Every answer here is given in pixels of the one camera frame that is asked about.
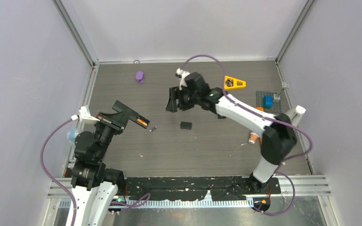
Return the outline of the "black remote control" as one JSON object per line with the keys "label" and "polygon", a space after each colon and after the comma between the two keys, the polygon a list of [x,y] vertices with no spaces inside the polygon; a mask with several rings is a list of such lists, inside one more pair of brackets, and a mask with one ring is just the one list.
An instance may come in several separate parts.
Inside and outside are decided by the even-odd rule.
{"label": "black remote control", "polygon": [[141,114],[139,114],[132,108],[128,107],[127,105],[123,104],[119,100],[116,100],[116,102],[112,106],[112,109],[117,112],[123,112],[123,111],[128,112],[130,114],[129,120],[131,120],[132,122],[138,124],[139,126],[145,129],[147,129],[150,124],[150,120],[143,117]]}

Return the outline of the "black remote battery cover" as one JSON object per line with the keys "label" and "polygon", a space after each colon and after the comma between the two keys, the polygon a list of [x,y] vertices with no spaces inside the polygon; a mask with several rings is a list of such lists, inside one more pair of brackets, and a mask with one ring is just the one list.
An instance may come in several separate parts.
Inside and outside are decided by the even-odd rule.
{"label": "black remote battery cover", "polygon": [[180,122],[180,128],[181,129],[191,130],[192,129],[192,122],[181,121]]}

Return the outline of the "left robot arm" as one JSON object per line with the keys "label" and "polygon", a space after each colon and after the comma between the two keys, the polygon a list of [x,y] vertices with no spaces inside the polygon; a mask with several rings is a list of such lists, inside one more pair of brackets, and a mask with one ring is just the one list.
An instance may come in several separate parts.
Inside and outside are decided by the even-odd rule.
{"label": "left robot arm", "polygon": [[71,176],[73,201],[67,217],[68,226],[100,226],[114,195],[125,191],[121,170],[106,168],[103,158],[113,136],[123,133],[131,111],[99,113],[92,116],[83,106],[78,120],[93,124],[95,131],[83,131],[75,138],[76,158]]}

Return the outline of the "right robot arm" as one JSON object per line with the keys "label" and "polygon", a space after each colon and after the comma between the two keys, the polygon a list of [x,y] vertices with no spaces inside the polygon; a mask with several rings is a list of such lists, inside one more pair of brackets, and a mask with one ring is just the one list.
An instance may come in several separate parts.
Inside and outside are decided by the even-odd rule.
{"label": "right robot arm", "polygon": [[262,139],[261,159],[249,176],[251,189],[263,193],[284,158],[297,144],[290,118],[284,114],[265,113],[237,100],[222,88],[210,88],[203,76],[178,69],[179,85],[169,89],[166,111],[189,110],[198,105],[203,110],[232,119]]}

